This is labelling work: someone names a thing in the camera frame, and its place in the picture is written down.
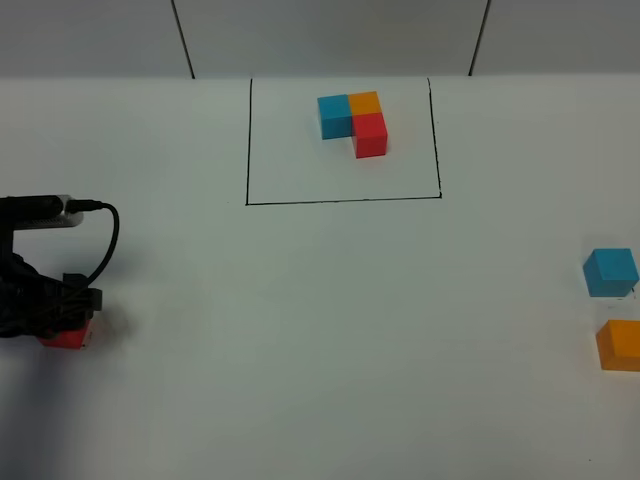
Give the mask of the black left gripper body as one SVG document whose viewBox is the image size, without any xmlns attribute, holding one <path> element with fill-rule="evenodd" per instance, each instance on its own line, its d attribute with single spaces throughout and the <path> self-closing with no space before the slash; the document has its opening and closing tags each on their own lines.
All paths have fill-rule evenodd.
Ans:
<svg viewBox="0 0 640 480">
<path fill-rule="evenodd" d="M 75 286 L 72 274 L 61 280 L 41 275 L 13 252 L 14 230 L 1 228 L 1 337 L 54 338 L 75 330 L 75 315 L 64 315 L 62 297 Z"/>
</svg>

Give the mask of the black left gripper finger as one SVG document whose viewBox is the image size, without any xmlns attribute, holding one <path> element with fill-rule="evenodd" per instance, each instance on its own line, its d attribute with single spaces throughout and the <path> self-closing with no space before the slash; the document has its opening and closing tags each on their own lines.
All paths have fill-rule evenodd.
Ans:
<svg viewBox="0 0 640 480">
<path fill-rule="evenodd" d="M 84 286 L 84 289 L 62 306 L 62 329 L 80 330 L 88 324 L 96 312 L 102 310 L 103 293 L 100 289 L 89 287 L 88 278 L 83 274 L 64 274 L 62 281 L 65 284 L 64 296 L 71 295 Z"/>
</svg>

